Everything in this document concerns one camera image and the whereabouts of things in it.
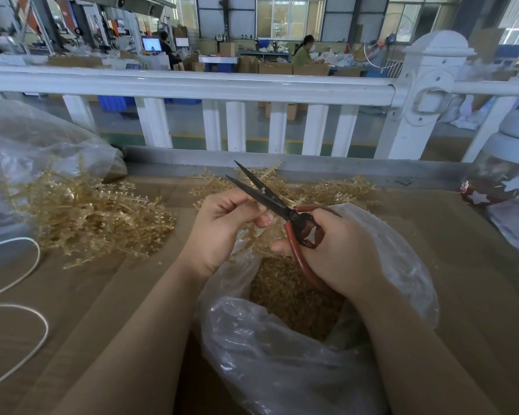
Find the black hair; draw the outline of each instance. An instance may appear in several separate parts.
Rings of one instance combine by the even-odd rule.
[[[304,38],[304,41],[298,45],[296,47],[296,50],[294,51],[294,54],[296,55],[296,53],[298,52],[298,49],[300,49],[302,46],[304,45],[307,45],[308,43],[310,42],[315,42],[315,38],[313,37],[313,35],[307,35],[305,38]]]

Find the hand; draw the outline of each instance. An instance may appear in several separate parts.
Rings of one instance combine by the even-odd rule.
[[[238,188],[209,195],[177,260],[202,278],[209,278],[231,254],[243,224],[269,225],[271,218],[266,211]]]
[[[386,280],[373,237],[358,222],[322,209],[311,214],[325,237],[316,249],[300,248],[313,272],[333,290],[353,302],[367,286]],[[287,239],[275,242],[271,250],[292,253]]]

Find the plastic jar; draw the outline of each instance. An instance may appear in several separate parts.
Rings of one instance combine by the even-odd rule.
[[[478,154],[459,191],[475,205],[519,197],[519,110],[509,112]]]

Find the white monitor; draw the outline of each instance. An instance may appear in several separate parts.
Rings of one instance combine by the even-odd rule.
[[[190,46],[189,39],[187,37],[176,37],[175,45],[177,48],[188,48]]]
[[[161,45],[159,43],[159,38],[157,37],[142,38],[142,45],[144,45],[144,50],[147,52],[161,52]]]

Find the forearm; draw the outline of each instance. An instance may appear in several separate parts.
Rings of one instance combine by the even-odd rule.
[[[351,299],[361,314],[395,415],[498,414],[438,336],[386,280]]]
[[[175,262],[54,414],[171,413],[204,283]]]

